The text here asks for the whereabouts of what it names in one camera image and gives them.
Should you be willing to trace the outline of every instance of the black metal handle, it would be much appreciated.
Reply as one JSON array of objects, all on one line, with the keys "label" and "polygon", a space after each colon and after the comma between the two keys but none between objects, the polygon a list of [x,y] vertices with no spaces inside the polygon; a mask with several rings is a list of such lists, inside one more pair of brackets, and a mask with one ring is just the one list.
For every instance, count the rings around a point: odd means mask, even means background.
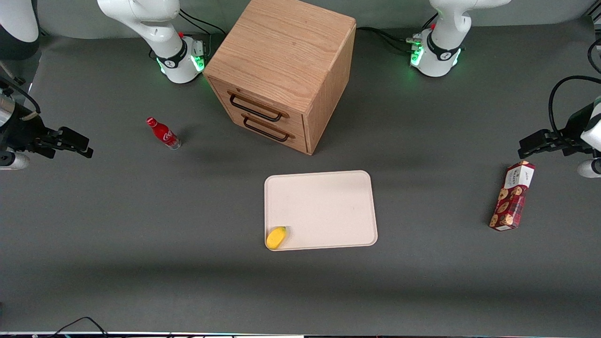
[{"label": "black metal handle", "polygon": [[260,118],[264,118],[265,120],[271,121],[271,122],[277,122],[277,121],[279,121],[282,118],[282,113],[278,113],[278,116],[276,116],[276,117],[269,117],[269,116],[267,116],[265,114],[261,114],[260,112],[258,112],[256,110],[252,110],[251,108],[247,108],[247,107],[245,107],[243,105],[240,105],[240,104],[234,102],[235,98],[236,98],[236,94],[232,94],[230,96],[230,103],[231,103],[231,105],[233,105],[236,108],[240,108],[240,109],[242,109],[242,110],[244,110],[246,112],[249,112],[252,115],[259,116]]},{"label": "black metal handle", "polygon": [[269,137],[269,138],[271,138],[271,139],[273,139],[273,140],[276,140],[276,141],[278,141],[278,142],[285,142],[285,141],[288,139],[288,137],[289,137],[289,135],[288,135],[288,134],[286,134],[286,136],[284,136],[284,137],[282,137],[282,138],[280,138],[280,137],[277,137],[277,136],[273,136],[273,135],[271,135],[271,134],[270,134],[270,133],[268,133],[268,132],[262,131],[261,129],[259,129],[259,128],[257,128],[257,127],[253,127],[253,126],[251,126],[250,124],[246,123],[247,121],[248,121],[248,117],[244,116],[244,122],[243,122],[243,123],[244,123],[244,125],[245,125],[245,126],[248,128],[248,129],[250,129],[250,130],[252,130],[252,131],[256,131],[256,132],[258,132],[259,134],[261,134],[261,135],[265,135],[265,136],[267,136],[267,137]]}]

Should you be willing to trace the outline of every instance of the biscuit package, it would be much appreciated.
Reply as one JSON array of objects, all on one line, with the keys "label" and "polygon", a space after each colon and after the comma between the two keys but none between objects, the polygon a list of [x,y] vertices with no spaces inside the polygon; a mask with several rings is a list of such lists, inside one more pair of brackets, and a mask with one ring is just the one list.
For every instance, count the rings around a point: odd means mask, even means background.
[{"label": "biscuit package", "polygon": [[534,175],[534,164],[522,161],[507,169],[505,183],[496,202],[495,214],[490,220],[490,227],[497,231],[511,230],[519,227],[524,195],[530,187]]}]

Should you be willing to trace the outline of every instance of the red bottle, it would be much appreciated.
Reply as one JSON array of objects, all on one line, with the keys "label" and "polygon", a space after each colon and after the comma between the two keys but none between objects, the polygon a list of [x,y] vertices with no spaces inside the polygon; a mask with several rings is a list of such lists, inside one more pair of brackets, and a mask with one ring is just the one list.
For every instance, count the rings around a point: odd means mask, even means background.
[{"label": "red bottle", "polygon": [[177,138],[177,136],[169,129],[169,127],[162,123],[158,123],[154,117],[147,118],[146,123],[152,128],[154,136],[161,140],[161,142],[165,143],[169,149],[175,150],[182,145],[180,139]]}]

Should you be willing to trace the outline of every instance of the wooden cabinet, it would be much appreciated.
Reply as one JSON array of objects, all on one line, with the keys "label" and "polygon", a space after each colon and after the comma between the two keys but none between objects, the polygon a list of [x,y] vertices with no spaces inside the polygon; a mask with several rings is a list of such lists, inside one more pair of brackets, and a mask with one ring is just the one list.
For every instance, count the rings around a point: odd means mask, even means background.
[{"label": "wooden cabinet", "polygon": [[252,0],[204,70],[235,124],[313,154],[349,81],[356,22],[297,0]]}]

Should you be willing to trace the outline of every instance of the gray table surface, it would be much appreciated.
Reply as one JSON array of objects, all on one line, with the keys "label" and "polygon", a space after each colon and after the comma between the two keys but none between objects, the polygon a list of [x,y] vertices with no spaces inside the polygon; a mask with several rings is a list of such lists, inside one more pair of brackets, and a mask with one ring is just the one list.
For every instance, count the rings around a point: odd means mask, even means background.
[{"label": "gray table surface", "polygon": [[[531,158],[521,228],[487,226],[518,141],[549,127],[552,86],[593,75],[593,40],[590,19],[474,28],[431,79],[359,32],[314,156],[234,125],[204,78],[167,81],[141,39],[54,40],[32,93],[95,153],[0,176],[1,328],[88,315],[109,331],[599,337],[601,180],[576,174],[586,156]],[[558,123],[598,93],[566,84]],[[264,180],[338,170],[371,174],[378,242],[265,249]]]}]

